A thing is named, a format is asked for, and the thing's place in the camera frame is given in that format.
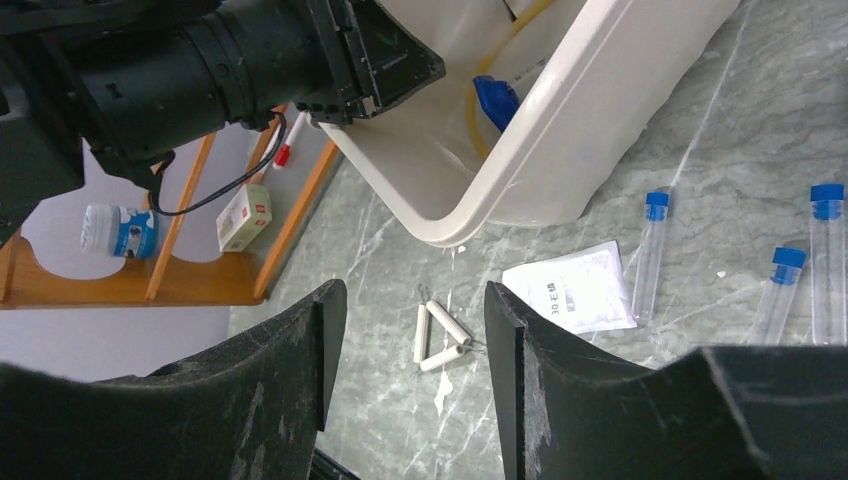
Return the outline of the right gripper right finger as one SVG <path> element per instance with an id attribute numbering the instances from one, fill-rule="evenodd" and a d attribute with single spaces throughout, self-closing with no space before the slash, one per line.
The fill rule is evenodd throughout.
<path id="1" fill-rule="evenodd" d="M 484 320 L 509 479 L 843 479 L 843 347 L 698 347 L 652 370 L 489 283 Z"/>

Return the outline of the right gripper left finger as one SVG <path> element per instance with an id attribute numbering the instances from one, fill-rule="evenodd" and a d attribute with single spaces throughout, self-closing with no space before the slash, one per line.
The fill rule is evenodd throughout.
<path id="1" fill-rule="evenodd" d="M 330 280 L 152 374 L 79 382 L 1 367 L 5 479 L 308 479 L 347 316 Z"/>

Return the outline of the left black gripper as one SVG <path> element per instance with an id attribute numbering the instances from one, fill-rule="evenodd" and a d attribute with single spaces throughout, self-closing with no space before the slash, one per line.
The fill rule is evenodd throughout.
<path id="1" fill-rule="evenodd" d="M 318 123 L 372 119 L 446 74 L 444 60 L 377 1 L 293 1 L 317 51 L 316 87 L 294 99 Z"/>

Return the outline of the blue capped burette clamp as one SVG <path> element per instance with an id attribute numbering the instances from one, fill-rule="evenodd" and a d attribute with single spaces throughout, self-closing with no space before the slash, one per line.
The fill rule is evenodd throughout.
<path id="1" fill-rule="evenodd" d="M 517 93 L 508 82 L 490 75 L 477 76 L 472 84 L 481 110 L 495 128 L 503 133 L 520 107 Z"/>

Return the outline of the white clay triangle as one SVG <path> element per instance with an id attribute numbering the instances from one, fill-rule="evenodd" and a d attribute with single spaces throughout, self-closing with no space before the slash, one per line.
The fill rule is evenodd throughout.
<path id="1" fill-rule="evenodd" d="M 413 363 L 424 373 L 460 359 L 470 350 L 473 337 L 421 284 L 418 293 L 412 355 Z"/>

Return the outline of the white plastic packet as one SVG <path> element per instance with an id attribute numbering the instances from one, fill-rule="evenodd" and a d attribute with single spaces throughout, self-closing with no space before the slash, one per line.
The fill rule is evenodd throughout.
<path id="1" fill-rule="evenodd" d="M 501 283 L 575 335 L 637 326 L 615 240 L 513 267 L 503 272 Z"/>

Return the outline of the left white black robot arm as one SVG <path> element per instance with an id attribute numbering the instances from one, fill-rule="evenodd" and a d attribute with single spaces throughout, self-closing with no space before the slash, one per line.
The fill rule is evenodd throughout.
<path id="1" fill-rule="evenodd" d="M 5 1 L 1 237 L 84 185 L 85 151 L 157 194 L 155 165 L 228 124 L 293 103 L 347 125 L 444 73 L 376 1 Z"/>

